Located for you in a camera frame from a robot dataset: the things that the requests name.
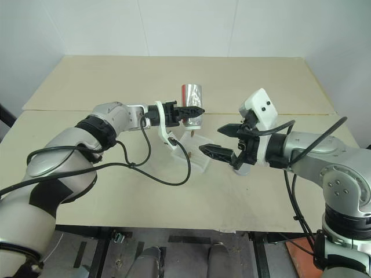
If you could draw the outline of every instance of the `table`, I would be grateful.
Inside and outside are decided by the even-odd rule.
[[[42,148],[63,129],[74,126],[88,113],[83,111],[25,111],[0,144],[0,188],[20,181],[26,169],[26,156]],[[241,116],[205,115],[197,134],[216,144],[237,149],[237,140],[216,130],[225,123],[237,123]],[[339,119],[337,115],[279,115],[278,122],[295,119],[294,130],[325,131]],[[184,129],[171,130],[180,138]],[[335,136],[346,144],[357,144],[342,126]],[[148,131],[152,158],[143,170],[169,181],[186,174],[183,164],[174,163],[163,146],[157,128]],[[119,136],[131,160],[147,154],[143,135],[126,132]],[[108,150],[104,162],[123,161],[119,146]],[[312,230],[321,227],[324,212],[322,189],[310,181],[297,182],[299,205]],[[282,170],[253,166],[247,177],[237,176],[226,163],[212,160],[205,173],[193,171],[189,182],[179,187],[162,185],[126,168],[109,167],[98,172],[93,189],[73,203],[61,205],[58,224],[87,226],[126,226],[152,228],[191,228],[232,231],[300,232],[283,181]]]
[[[180,101],[184,83],[202,85],[207,114],[235,114],[261,87],[280,114],[334,114],[302,58],[246,57],[65,56],[24,109],[91,111],[111,101]]]
[[[22,179],[28,153],[74,126],[97,104],[179,100],[184,83],[202,85],[206,114],[197,134],[228,148],[237,148],[236,139],[219,134],[217,128],[238,123],[238,107],[261,87],[276,106],[279,123],[297,121],[294,130],[322,133],[339,119],[302,58],[65,56],[0,144],[0,188]],[[172,130],[178,138],[184,132],[182,127]],[[357,147],[345,125],[334,135]],[[186,167],[174,163],[157,129],[148,136],[153,153],[142,169],[169,181],[183,179]],[[119,139],[131,160],[146,156],[140,132],[123,133]],[[104,162],[112,161],[123,161],[118,147],[104,155]],[[322,189],[298,178],[296,190],[308,224],[313,231],[321,228]],[[212,160],[204,174],[193,171],[179,187],[120,167],[101,170],[88,194],[60,206],[57,224],[75,233],[84,226],[97,228],[82,232],[100,238],[89,277],[100,276],[113,226],[258,231],[250,233],[250,239],[259,276],[269,277],[261,232],[302,232],[292,216],[282,170],[253,166],[247,177],[240,177],[227,164]]]

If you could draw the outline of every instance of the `floor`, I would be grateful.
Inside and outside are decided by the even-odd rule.
[[[127,228],[125,231],[132,232],[132,237],[126,238],[123,243],[110,243],[103,278],[125,277],[136,253],[151,246],[166,247],[165,278],[204,278],[208,267],[208,249],[215,242],[223,242],[230,252],[234,264],[234,273],[230,277],[258,278],[254,249],[247,233],[143,228]],[[47,254],[57,247],[46,260],[40,277],[87,278],[96,244],[94,239],[56,231]],[[77,254],[83,246],[85,251],[79,262]],[[265,250],[272,278],[297,278],[283,243],[267,244]]]

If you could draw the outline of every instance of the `clear plastic container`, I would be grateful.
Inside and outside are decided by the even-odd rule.
[[[214,141],[197,134],[194,134],[193,137],[191,137],[191,132],[186,131],[181,137],[180,143],[183,145],[188,155],[190,154],[192,169],[196,169],[203,173],[208,166],[211,158],[204,155],[198,149],[198,147],[205,144],[214,144]],[[187,163],[186,157],[184,156],[183,151],[181,150],[181,148],[179,148],[179,146],[174,151],[172,151],[172,156],[175,159]]]

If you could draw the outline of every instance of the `white plastic mount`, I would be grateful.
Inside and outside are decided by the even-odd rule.
[[[258,118],[256,127],[263,131],[272,129],[277,121],[277,110],[274,107],[267,92],[261,88],[254,92],[239,108],[239,113],[245,118],[249,110],[254,111]],[[259,141],[259,148],[257,150],[257,164],[261,166],[268,166],[265,161],[265,152],[268,147],[270,135],[261,136]]]
[[[166,125],[165,125],[165,111],[163,110],[162,102],[156,100],[155,104],[158,109],[158,113],[160,116],[160,125],[158,127],[158,135],[160,136],[162,142],[168,146],[171,150],[176,149],[176,145],[174,146],[170,141],[169,138],[177,139],[172,131],[167,132],[166,131]]]

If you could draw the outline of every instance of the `wire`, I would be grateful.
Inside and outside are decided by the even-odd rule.
[[[310,237],[312,238],[313,241],[315,241],[314,234],[312,233],[312,230],[311,230],[311,228],[309,227],[307,221],[304,219],[304,216],[302,215],[301,210],[300,210],[300,207],[299,207],[299,205],[297,204],[297,201],[296,201],[296,196],[295,196],[296,178],[297,178],[297,175],[294,174],[294,177],[293,177],[293,179],[292,179],[292,184],[291,184],[291,194],[292,194],[292,199],[293,199],[293,201],[294,201],[294,205],[295,205],[296,211],[297,211],[298,214],[299,214],[299,217],[300,217],[301,220],[303,221],[304,226],[307,228],[307,231],[308,231]]]
[[[148,139],[148,136],[147,136],[146,131],[144,130],[144,126],[143,126],[143,123],[145,123],[145,122],[146,122],[146,117],[145,116],[142,116],[141,119],[140,119],[140,129],[141,129],[141,132],[143,133],[143,136],[146,139],[146,142],[147,142],[147,145],[148,145],[148,155],[147,155],[146,159],[144,159],[141,163],[138,163],[137,164],[137,163],[130,162],[129,161],[129,158],[128,158],[128,150],[126,149],[125,145],[121,141],[116,140],[116,143],[119,144],[122,147],[122,149],[123,149],[123,155],[124,155],[124,158],[125,158],[125,162],[128,165],[132,165],[132,166],[135,166],[135,167],[142,166],[151,157],[151,151],[152,151],[151,143],[150,143],[150,141]]]
[[[308,251],[307,249],[305,249],[303,246],[300,246],[299,244],[297,244],[296,242],[294,242],[293,240],[289,239],[287,236],[285,236],[283,233],[278,233],[280,236],[282,236],[284,239],[286,239],[288,242],[294,244],[297,248],[299,248],[301,251],[304,251],[306,253],[308,253],[309,255],[311,256],[315,256],[314,253],[312,253],[311,251]]]
[[[86,174],[86,173],[90,173],[90,172],[100,170],[100,169],[110,167],[110,166],[123,166],[123,167],[133,169],[134,171],[137,171],[137,172],[147,176],[148,178],[152,178],[153,180],[158,181],[162,184],[172,185],[172,186],[182,185],[182,184],[185,184],[188,181],[188,179],[191,175],[191,162],[190,162],[190,158],[188,157],[187,151],[186,151],[186,149],[184,149],[182,144],[179,143],[176,140],[174,140],[174,142],[175,142],[175,144],[177,144],[181,148],[181,150],[183,151],[183,153],[185,155],[185,158],[187,159],[188,173],[187,173],[186,178],[182,182],[172,183],[172,182],[162,181],[159,178],[156,178],[156,177],[154,177],[154,176],[152,176],[152,175],[150,175],[150,174],[148,174],[148,173],[146,173],[146,172],[144,172],[144,171],[142,171],[138,168],[133,167],[132,165],[128,165],[128,164],[125,164],[125,163],[119,163],[119,162],[111,162],[111,163],[106,163],[106,164],[102,164],[102,165],[95,166],[95,167],[90,167],[90,168],[87,168],[87,169],[62,172],[62,173],[57,173],[57,174],[53,174],[53,175],[48,175],[46,177],[39,177],[39,178],[30,179],[30,180],[27,180],[27,181],[22,181],[22,182],[19,182],[17,184],[13,184],[13,185],[11,185],[7,188],[1,189],[0,190],[0,197],[4,194],[7,194],[7,193],[11,192],[11,191],[14,191],[16,189],[19,189],[19,188],[22,188],[22,187],[25,187],[25,186],[28,186],[28,185],[31,185],[31,184],[36,184],[36,183],[39,183],[39,182],[42,182],[42,181],[56,180],[58,178],[66,178],[66,177],[72,177],[72,176],[75,176],[75,175]]]
[[[102,153],[102,149],[94,150],[94,149],[88,149],[86,147],[78,147],[78,146],[57,146],[57,147],[49,147],[49,148],[44,148],[44,149],[37,149],[36,151],[31,152],[26,159],[27,165],[30,164],[32,158],[42,152],[50,152],[50,151],[58,151],[61,149],[75,149],[77,151],[81,152],[90,152],[90,153]]]
[[[27,181],[22,181],[22,182],[19,182],[17,184],[13,184],[13,185],[11,185],[7,188],[1,189],[0,190],[0,196],[2,196],[4,194],[7,194],[11,191],[14,191],[16,189],[31,185],[31,184],[37,184],[37,183],[42,182],[42,181],[50,181],[50,180],[55,180],[55,179],[58,179],[58,178],[73,177],[75,175],[82,175],[82,174],[90,173],[90,172],[100,170],[100,169],[110,167],[110,166],[123,166],[123,167],[130,168],[130,166],[127,165],[127,164],[112,162],[112,163],[106,163],[106,164],[102,164],[102,165],[95,166],[95,167],[90,167],[90,168],[83,169],[83,170],[62,172],[62,173],[57,173],[57,174],[53,174],[53,175],[47,175],[46,177],[33,178],[33,179],[30,179],[30,180],[27,180]]]
[[[332,127],[327,129],[321,136],[319,136],[312,144],[309,145],[308,148],[306,148],[303,152],[301,152],[297,157],[295,157],[291,162],[289,163],[289,167],[298,162],[300,159],[305,157],[312,149],[314,149],[319,143],[321,143],[327,136],[332,134],[335,130],[337,130],[348,118],[342,117],[340,120],[338,120]]]
[[[60,241],[62,240],[63,236],[64,236],[64,233],[62,233],[62,235],[60,236],[57,244],[55,245],[55,247],[53,248],[53,250],[49,253],[49,255],[46,256],[46,258],[42,260],[43,262],[46,262],[46,260],[49,259],[49,257],[54,253],[54,251],[56,251],[56,248],[58,247],[58,245],[59,245]]]
[[[295,203],[294,203],[294,200],[293,200],[293,196],[292,196],[292,193],[291,193],[291,189],[290,189],[290,182],[289,182],[288,172],[284,170],[283,174],[285,176],[286,189],[288,191],[291,206],[294,209],[296,219],[299,221],[299,224],[300,224],[301,228],[303,229],[303,232],[305,234],[305,237],[308,240],[309,245],[311,246],[312,250],[314,250],[314,245],[313,245],[313,242],[312,242],[312,238],[311,238],[311,236],[309,234],[309,231],[307,230],[307,228],[304,224],[304,221],[303,221],[304,217],[301,214],[299,214],[299,212],[296,209],[296,206],[295,206]]]
[[[147,176],[147,177],[149,177],[149,178],[152,178],[153,180],[155,180],[155,181],[158,181],[158,182],[160,182],[160,183],[162,183],[162,184],[166,184],[166,185],[171,185],[171,186],[179,186],[179,185],[182,185],[182,184],[185,184],[187,181],[188,181],[188,179],[190,178],[190,176],[191,176],[191,161],[190,161],[190,158],[189,158],[189,156],[188,156],[188,154],[187,154],[187,151],[186,151],[186,149],[183,147],[183,145],[181,144],[181,143],[179,143],[178,141],[176,141],[177,143],[177,145],[181,148],[181,150],[183,151],[183,153],[184,153],[184,155],[185,155],[185,159],[187,160],[187,165],[188,165],[188,172],[187,172],[187,176],[186,176],[186,178],[182,181],[182,182],[178,182],[178,183],[171,183],[171,182],[167,182],[167,181],[162,181],[162,180],[160,180],[160,179],[158,179],[158,178],[156,178],[156,177],[154,177],[154,176],[152,176],[152,175],[150,175],[150,174],[148,174],[148,173],[146,173],[146,172],[144,172],[144,171],[142,171],[142,170],[140,170],[140,169],[138,169],[138,168],[133,168],[133,170],[136,170],[137,172],[139,172],[139,173],[142,173],[143,175],[145,175],[145,176]]]
[[[285,128],[289,128],[290,131],[292,129],[292,127],[294,126],[295,124],[295,120],[290,120],[288,121],[287,123],[284,123],[280,126],[277,126],[273,129],[268,129],[268,130],[249,130],[249,129],[245,129],[243,132],[247,135],[251,135],[251,136],[266,136],[266,135],[272,135],[274,133],[277,133]]]

